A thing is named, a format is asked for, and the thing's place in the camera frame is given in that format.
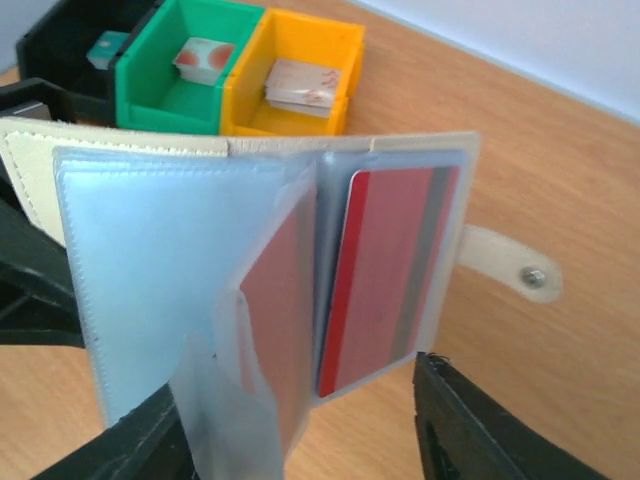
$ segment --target black storage box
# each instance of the black storage box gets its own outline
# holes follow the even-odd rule
[[[115,125],[115,69],[163,0],[60,0],[16,45],[22,79],[40,77],[66,90],[78,119]],[[107,70],[87,52],[106,30],[129,33]]]

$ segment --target white wall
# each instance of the white wall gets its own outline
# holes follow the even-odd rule
[[[56,0],[0,0],[0,72],[16,63],[15,43]]]
[[[640,0],[356,0],[640,124]]]

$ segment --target playing card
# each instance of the playing card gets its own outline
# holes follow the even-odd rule
[[[279,58],[265,83],[270,101],[331,108],[341,72],[335,68]]]
[[[268,100],[269,105],[281,110],[302,113],[304,115],[312,115],[314,117],[329,118],[331,109],[327,107],[314,107],[312,105],[300,105],[299,103],[278,102],[276,100]]]

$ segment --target wallet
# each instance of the wallet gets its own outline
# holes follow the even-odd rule
[[[456,263],[559,297],[552,259],[464,225],[479,145],[0,119],[24,212],[67,248],[106,424],[180,385],[199,472],[242,470],[254,427],[278,440],[234,478],[278,470],[314,406],[429,351]],[[252,402],[264,421],[246,421]]]

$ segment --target black object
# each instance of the black object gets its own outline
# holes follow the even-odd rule
[[[0,87],[0,116],[6,115],[36,116],[67,123],[76,120],[66,92],[40,78]],[[3,162],[0,162],[0,199],[22,211]]]
[[[0,200],[0,344],[82,346],[64,250]],[[428,480],[602,480],[446,359],[419,354],[416,428]],[[37,480],[197,480],[167,385]]]
[[[61,0],[16,45],[21,78],[59,85],[78,118],[115,125],[115,64],[163,0]],[[109,63],[97,70],[87,52],[105,30],[129,33]]]
[[[429,480],[604,480],[503,409],[447,359],[418,354],[416,429]]]

